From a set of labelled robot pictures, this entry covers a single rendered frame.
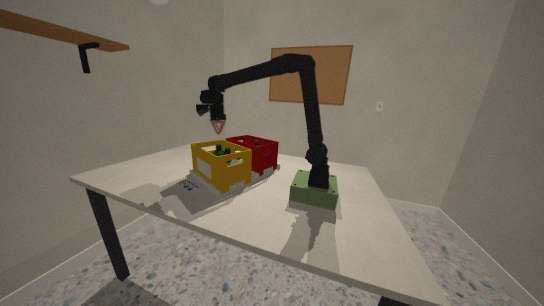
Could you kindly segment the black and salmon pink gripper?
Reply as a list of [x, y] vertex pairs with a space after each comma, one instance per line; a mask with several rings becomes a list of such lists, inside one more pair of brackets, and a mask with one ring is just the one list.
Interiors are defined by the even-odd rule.
[[[210, 122], [211, 122], [213, 128], [215, 129], [216, 133], [220, 134], [220, 132], [222, 132], [223, 127], [224, 127], [225, 122], [226, 122], [226, 114], [224, 115], [224, 104], [220, 104], [220, 106], [218, 106], [218, 104], [215, 104], [215, 105], [217, 105], [217, 115], [210, 115], [210, 118], [211, 118]], [[218, 116], [218, 115], [223, 115], [223, 116]], [[222, 118], [222, 119], [220, 120], [220, 118]], [[217, 120], [215, 120], [215, 119], [217, 119]], [[224, 121], [222, 121], [222, 120], [224, 120]], [[220, 128], [218, 126], [218, 123], [221, 124]], [[217, 131], [217, 129], [215, 127], [215, 124], [216, 124], [216, 127], [217, 127], [217, 129], [219, 131]]]

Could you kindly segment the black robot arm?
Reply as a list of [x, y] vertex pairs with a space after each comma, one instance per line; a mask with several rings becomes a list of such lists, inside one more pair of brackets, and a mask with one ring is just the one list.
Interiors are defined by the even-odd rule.
[[[274, 66], [274, 69], [272, 65]], [[309, 173], [308, 186], [329, 189], [330, 174], [329, 165], [327, 164], [328, 157], [326, 157], [325, 159], [328, 150], [326, 145], [322, 143], [323, 134], [321, 129], [320, 111], [317, 96], [318, 94], [315, 78], [315, 66], [315, 60], [312, 58], [311, 55], [289, 53], [272, 58], [272, 60], [258, 65], [247, 67], [227, 74], [212, 76], [208, 79], [209, 90], [201, 91], [200, 101], [203, 104], [196, 104], [196, 111], [199, 116], [202, 116], [203, 114], [209, 112], [209, 110], [207, 109], [208, 105], [205, 104], [218, 104], [218, 106], [220, 106], [220, 104], [224, 104], [223, 94], [221, 94], [221, 92], [225, 92], [225, 89], [228, 89], [232, 86], [271, 76], [294, 73], [299, 71], [309, 144], [309, 149], [306, 152], [305, 159], [307, 159], [307, 161], [312, 164], [312, 169], [310, 169]], [[224, 87], [225, 89], [217, 89], [218, 87]], [[210, 109], [210, 115], [217, 115], [217, 105], [209, 106], [210, 108], [208, 108]], [[327, 167], [325, 167], [326, 165]]]

